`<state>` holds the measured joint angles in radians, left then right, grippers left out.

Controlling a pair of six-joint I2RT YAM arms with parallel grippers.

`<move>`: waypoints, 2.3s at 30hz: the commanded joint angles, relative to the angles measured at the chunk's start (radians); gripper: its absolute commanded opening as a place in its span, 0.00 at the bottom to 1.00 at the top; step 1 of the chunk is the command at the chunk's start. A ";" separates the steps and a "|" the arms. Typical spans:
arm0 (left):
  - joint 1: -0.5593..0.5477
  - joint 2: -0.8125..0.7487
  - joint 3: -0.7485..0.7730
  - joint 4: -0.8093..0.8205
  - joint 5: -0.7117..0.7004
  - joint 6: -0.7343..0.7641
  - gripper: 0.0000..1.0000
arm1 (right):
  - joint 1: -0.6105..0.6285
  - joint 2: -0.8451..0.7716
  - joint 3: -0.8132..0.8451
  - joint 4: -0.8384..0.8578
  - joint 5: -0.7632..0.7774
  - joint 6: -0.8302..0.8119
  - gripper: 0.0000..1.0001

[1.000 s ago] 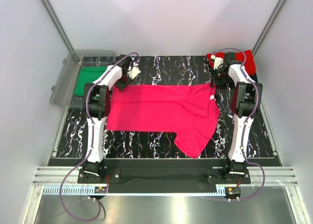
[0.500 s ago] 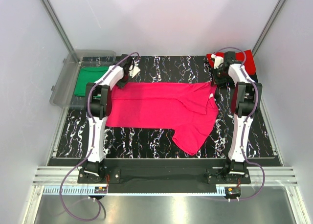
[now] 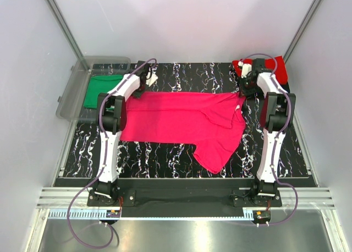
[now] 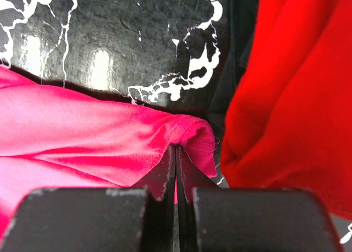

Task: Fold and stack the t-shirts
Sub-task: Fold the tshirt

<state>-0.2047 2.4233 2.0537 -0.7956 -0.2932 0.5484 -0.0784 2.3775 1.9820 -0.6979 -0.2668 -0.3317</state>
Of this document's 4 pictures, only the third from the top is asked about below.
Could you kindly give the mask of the pink t shirt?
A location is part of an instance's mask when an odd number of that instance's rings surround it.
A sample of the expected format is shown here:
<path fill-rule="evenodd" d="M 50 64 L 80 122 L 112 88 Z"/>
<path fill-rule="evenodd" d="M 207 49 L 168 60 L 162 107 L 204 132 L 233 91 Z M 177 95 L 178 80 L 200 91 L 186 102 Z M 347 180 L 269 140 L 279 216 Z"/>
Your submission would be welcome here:
<path fill-rule="evenodd" d="M 122 141 L 195 145 L 194 158 L 216 174 L 238 148 L 246 123 L 238 93 L 146 92 L 126 104 Z"/>

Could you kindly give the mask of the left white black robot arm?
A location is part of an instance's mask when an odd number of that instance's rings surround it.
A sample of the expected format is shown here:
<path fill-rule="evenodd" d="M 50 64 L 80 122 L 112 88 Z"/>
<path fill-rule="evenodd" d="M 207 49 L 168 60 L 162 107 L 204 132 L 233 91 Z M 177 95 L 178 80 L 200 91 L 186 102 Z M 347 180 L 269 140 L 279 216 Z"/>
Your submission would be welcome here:
<path fill-rule="evenodd" d="M 123 75 L 111 90 L 97 98 L 97 126 L 101 139 L 100 162 L 96 178 L 90 183 L 90 200 L 104 202 L 108 206 L 120 200 L 118 193 L 117 147 L 127 125 L 127 100 L 141 96 L 153 76 L 153 65 L 139 61 L 137 67 Z"/>

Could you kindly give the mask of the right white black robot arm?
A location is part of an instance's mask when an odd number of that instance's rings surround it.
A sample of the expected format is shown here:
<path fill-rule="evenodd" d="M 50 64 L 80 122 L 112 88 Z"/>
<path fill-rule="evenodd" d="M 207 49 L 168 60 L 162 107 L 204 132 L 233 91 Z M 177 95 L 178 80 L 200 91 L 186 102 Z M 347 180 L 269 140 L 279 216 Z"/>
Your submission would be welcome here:
<path fill-rule="evenodd" d="M 267 68 L 265 59 L 256 58 L 251 63 L 243 59 L 238 62 L 240 69 L 238 84 L 240 94 L 250 97 L 263 93 L 264 103 L 260 114 L 263 128 L 263 148 L 261 162 L 251 189 L 244 199 L 254 206 L 266 207 L 280 200 L 277 169 L 282 144 L 292 123 L 296 96 L 286 91 L 276 78 L 278 63 Z"/>

